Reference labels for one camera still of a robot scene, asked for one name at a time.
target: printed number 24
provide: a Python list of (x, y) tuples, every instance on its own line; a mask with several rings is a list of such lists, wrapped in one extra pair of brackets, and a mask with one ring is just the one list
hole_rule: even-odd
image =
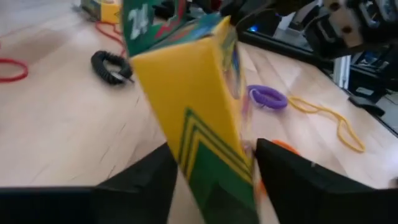
[(128, 15), (129, 21), (132, 20), (130, 39), (134, 40), (140, 34), (147, 32), (148, 26), (148, 4), (143, 4), (142, 9), (132, 9)]

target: purple spiral keychain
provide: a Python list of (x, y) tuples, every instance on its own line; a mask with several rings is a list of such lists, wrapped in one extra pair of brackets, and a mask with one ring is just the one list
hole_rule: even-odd
[(261, 108), (266, 106), (280, 110), (287, 106), (286, 96), (268, 86), (249, 85), (248, 91), (252, 101)]

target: black coiled cable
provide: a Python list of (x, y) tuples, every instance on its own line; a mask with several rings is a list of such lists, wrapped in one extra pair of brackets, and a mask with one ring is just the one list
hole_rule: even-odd
[[(112, 65), (120, 67), (118, 72), (110, 72), (106, 69), (104, 61), (107, 60)], [(91, 65), (95, 73), (110, 85), (118, 85), (124, 83), (126, 80), (131, 80), (132, 70), (129, 63), (122, 57), (115, 54), (99, 50), (91, 57)]]

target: light wood surface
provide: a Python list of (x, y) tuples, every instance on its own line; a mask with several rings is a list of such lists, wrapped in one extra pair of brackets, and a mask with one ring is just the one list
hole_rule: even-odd
[[(23, 7), (27, 2), (29, 9)], [(28, 10), (40, 15), (36, 21), (18, 17), (13, 23), (9, 11), (3, 16), (7, 28), (0, 26), (0, 34), (14, 31), (0, 37), (0, 57), (23, 60), (30, 67), (25, 80), (0, 84), (0, 186), (95, 185), (165, 141), (139, 83), (109, 87), (94, 75), (94, 52), (119, 52), (120, 46), (97, 33), (66, 2), (0, 2), (0, 9), (8, 4), (18, 14)], [(341, 113), (366, 152), (358, 154), (338, 140), (333, 117), (292, 107), (255, 109), (256, 138), (283, 140), (303, 157), (371, 187), (390, 186), (398, 176), (398, 140), (388, 130), (355, 108), (317, 68), (250, 45), (239, 48), (248, 84), (271, 86)], [(0, 65), (2, 77), (16, 72)], [(181, 176), (175, 195), (170, 223), (203, 223)], [(277, 223), (267, 197), (259, 206), (264, 223)]]

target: yellow rubber band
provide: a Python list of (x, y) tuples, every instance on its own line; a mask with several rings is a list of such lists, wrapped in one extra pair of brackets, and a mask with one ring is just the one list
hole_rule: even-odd
[[(333, 114), (337, 119), (338, 119), (338, 126), (337, 126), (337, 137), (338, 139), (347, 147), (349, 147), (350, 149), (356, 151), (356, 152), (364, 152), (365, 151), (365, 145), (362, 143), (362, 141), (359, 139), (359, 137), (355, 134), (355, 132), (353, 131), (353, 128), (351, 127), (350, 123), (347, 121), (347, 119), (340, 115), (339, 113), (329, 109), (329, 108), (324, 108), (322, 106), (317, 106), (317, 105), (313, 105), (299, 97), (296, 96), (291, 96), (288, 98), (290, 105), (292, 105), (294, 108), (298, 109), (299, 111), (303, 112), (303, 113), (317, 113), (319, 111), (326, 111), (329, 112), (331, 114)], [(305, 104), (307, 106), (311, 106), (312, 108), (314, 108), (313, 110), (310, 109), (306, 109), (304, 107), (299, 106), (295, 101)], [(342, 126), (345, 124), (345, 126), (348, 129), (348, 134), (356, 141), (356, 143), (358, 143), (359, 147), (356, 147), (354, 145), (352, 145), (351, 143), (349, 143), (341, 134), (341, 129)]]

